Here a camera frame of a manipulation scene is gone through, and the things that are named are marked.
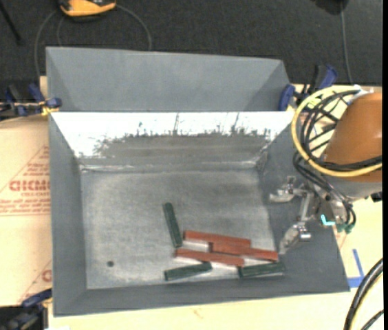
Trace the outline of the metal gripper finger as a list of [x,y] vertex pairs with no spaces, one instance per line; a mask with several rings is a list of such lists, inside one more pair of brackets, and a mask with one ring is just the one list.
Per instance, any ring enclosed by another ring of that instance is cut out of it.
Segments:
[[291,225],[279,242],[279,254],[286,254],[302,242],[308,242],[312,238],[307,221],[299,221]]
[[295,197],[303,197],[307,190],[303,184],[300,186],[297,184],[295,176],[287,176],[285,183],[269,194],[270,202],[282,204],[292,201]]

